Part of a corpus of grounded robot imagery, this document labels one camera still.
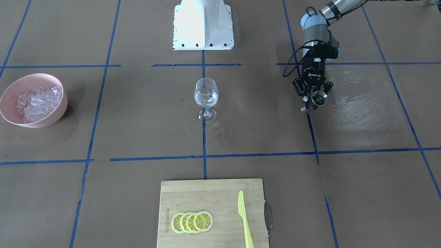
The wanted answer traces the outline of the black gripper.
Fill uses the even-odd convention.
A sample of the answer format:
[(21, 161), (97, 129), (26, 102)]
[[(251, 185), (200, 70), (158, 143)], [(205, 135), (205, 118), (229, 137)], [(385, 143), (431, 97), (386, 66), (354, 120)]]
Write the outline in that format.
[(334, 85), (326, 80), (325, 65), (326, 60), (336, 59), (339, 51), (337, 47), (324, 41), (317, 41), (317, 44), (314, 45), (303, 45), (296, 52), (301, 49), (306, 49), (307, 52), (300, 60), (302, 64), (301, 76), (293, 81), (293, 86), (298, 96), (303, 97), (305, 110), (312, 110), (312, 92), (320, 91), (323, 88), (323, 92), (327, 95)]

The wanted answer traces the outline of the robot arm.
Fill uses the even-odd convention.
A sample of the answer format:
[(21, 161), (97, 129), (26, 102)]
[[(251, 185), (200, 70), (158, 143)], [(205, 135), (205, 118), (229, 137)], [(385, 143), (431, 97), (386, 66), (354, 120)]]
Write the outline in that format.
[(326, 61), (337, 59), (341, 47), (329, 27), (366, 3), (366, 0), (331, 0), (319, 11), (307, 7), (301, 20), (303, 45), (296, 50), (302, 50), (301, 71), (293, 80), (297, 94), (305, 103), (303, 113), (325, 105), (333, 87), (333, 83), (326, 80)]

